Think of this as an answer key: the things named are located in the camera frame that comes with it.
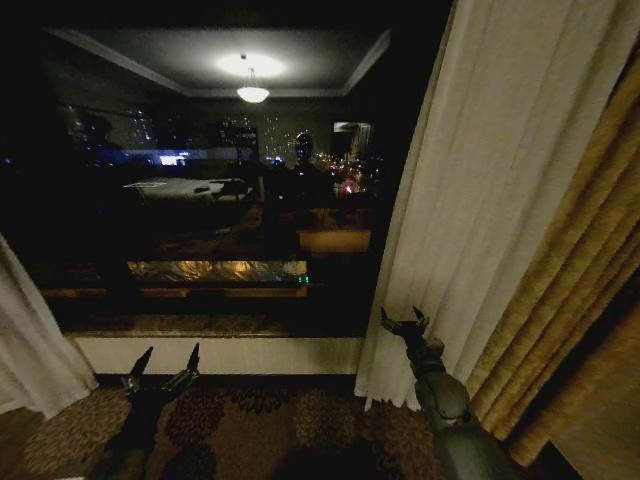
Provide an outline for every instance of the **floral carpet pattern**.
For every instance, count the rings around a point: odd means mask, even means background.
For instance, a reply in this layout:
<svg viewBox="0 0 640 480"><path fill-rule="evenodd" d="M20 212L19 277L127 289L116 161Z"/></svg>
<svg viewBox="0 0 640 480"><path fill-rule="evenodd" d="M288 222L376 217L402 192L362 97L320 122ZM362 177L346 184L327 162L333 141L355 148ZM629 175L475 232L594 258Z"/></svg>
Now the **floral carpet pattern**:
<svg viewBox="0 0 640 480"><path fill-rule="evenodd" d="M87 475L128 408L121 389L101 387L38 420L10 445L16 461L4 478ZM196 383L165 407L155 440L149 480L443 478L420 413L379 402L365 412L350 388Z"/></svg>

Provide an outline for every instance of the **bed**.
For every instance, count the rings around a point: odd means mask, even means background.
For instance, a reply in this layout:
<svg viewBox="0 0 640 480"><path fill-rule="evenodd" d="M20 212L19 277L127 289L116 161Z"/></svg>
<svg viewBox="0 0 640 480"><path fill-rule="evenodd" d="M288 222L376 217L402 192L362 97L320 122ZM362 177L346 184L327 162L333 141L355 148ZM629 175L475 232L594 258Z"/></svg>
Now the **bed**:
<svg viewBox="0 0 640 480"><path fill-rule="evenodd" d="M147 220L167 224L230 224L239 220L253 192L241 178L152 177L123 185Z"/></svg>

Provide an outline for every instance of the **ceiling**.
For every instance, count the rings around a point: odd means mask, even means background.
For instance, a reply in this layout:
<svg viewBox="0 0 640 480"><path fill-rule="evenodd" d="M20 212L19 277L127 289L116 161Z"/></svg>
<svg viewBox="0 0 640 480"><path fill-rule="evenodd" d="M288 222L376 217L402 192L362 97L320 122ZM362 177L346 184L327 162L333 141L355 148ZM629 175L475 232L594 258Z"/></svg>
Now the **ceiling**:
<svg viewBox="0 0 640 480"><path fill-rule="evenodd" d="M241 54L273 97L348 94L388 49L388 30L50 29L49 33L137 75L189 97L235 97L246 75L221 62Z"/></svg>

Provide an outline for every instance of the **pendant light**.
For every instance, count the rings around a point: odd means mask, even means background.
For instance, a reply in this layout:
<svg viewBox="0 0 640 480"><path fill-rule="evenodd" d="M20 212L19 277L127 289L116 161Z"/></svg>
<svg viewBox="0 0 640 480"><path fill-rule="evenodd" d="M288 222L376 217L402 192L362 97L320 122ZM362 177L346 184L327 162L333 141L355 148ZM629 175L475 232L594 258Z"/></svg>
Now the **pendant light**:
<svg viewBox="0 0 640 480"><path fill-rule="evenodd" d="M243 60L247 60L246 55L241 55ZM237 92L238 96L245 102L261 103L269 96L269 90L260 88L256 80L256 72L253 67L247 67L247 83L244 87L240 87Z"/></svg>

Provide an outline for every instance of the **crown molding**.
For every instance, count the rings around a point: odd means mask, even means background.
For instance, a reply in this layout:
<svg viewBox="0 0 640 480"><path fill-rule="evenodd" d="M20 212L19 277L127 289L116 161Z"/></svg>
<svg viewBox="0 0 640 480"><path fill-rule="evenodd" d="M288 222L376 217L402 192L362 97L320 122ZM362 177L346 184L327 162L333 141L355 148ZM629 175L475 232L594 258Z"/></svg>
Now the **crown molding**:
<svg viewBox="0 0 640 480"><path fill-rule="evenodd" d="M45 29L46 32L65 40L76 47L82 48L101 57L119 67L125 68L147 80L165 88L192 98L234 98L237 93L231 88L189 88L181 85L164 75L139 64L126 55L107 47L89 35L71 29ZM342 88L329 89L270 89L272 98L310 98L310 97L344 97L347 95L371 67L387 51L391 44L391 31L385 30L362 58L347 82Z"/></svg>
<svg viewBox="0 0 640 480"><path fill-rule="evenodd" d="M385 30L378 37L378 40L373 44L373 46L369 49L367 54L362 57L362 60L353 71L347 83L342 87L342 96L347 95L353 87L355 87L362 77L375 65L375 63L380 59L380 57L387 51L391 45L391 30Z"/></svg>

